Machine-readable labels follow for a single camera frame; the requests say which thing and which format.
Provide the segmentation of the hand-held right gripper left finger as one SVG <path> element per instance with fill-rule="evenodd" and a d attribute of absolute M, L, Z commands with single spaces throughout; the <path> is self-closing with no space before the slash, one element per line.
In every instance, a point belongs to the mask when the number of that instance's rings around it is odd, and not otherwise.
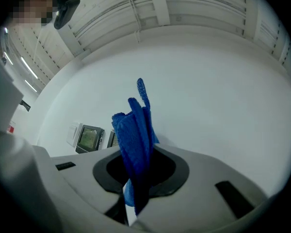
<path fill-rule="evenodd" d="M 64 233 L 130 232 L 128 226 L 105 215 L 119 196 L 105 191 L 93 176 L 94 165 L 115 151 L 111 148 L 50 157 L 45 148 L 34 147 L 42 183 L 56 207 Z"/>

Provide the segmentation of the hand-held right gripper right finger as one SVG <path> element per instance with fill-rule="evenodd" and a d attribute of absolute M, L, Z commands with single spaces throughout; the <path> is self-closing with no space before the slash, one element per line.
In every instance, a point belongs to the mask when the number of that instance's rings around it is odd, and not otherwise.
<path fill-rule="evenodd" d="M 254 221 L 267 201 L 250 179 L 224 162 L 163 144 L 157 174 L 168 163 L 174 173 L 151 189 L 150 199 L 133 223 L 151 233 L 237 233 Z"/>

